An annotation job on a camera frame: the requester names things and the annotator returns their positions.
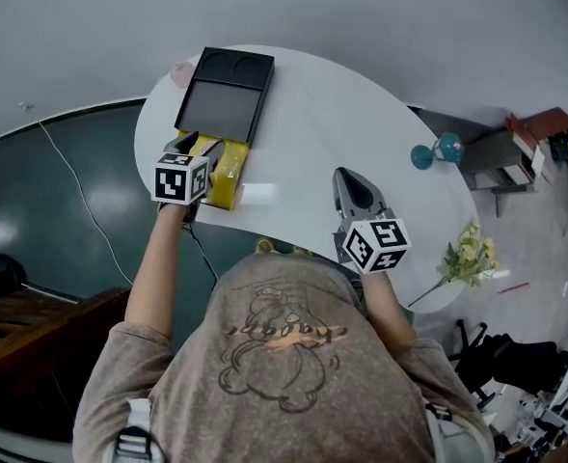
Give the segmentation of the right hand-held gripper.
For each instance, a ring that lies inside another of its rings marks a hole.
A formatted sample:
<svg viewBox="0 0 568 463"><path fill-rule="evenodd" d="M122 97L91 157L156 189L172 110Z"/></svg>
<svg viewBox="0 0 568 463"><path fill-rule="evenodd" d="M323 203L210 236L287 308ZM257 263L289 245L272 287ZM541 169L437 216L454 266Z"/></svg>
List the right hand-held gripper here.
<svg viewBox="0 0 568 463"><path fill-rule="evenodd" d="M378 187L350 169L335 169L333 190L336 211L340 215L380 214L386 210ZM390 214L344 218L333 238L338 262L361 274L395 268L412 248L404 221Z"/></svg>

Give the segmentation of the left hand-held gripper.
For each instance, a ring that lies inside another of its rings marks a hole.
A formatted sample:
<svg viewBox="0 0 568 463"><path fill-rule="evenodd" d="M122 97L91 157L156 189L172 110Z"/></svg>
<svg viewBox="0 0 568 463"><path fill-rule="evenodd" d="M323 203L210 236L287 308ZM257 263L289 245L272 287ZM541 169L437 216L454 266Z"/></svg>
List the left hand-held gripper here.
<svg viewBox="0 0 568 463"><path fill-rule="evenodd" d="M207 141L201 155L188 154L200 137L197 131L180 132L164 146L154 166L152 199L185 207L185 220L194 220L202 201L212 187L211 174L225 154L226 143Z"/></svg>

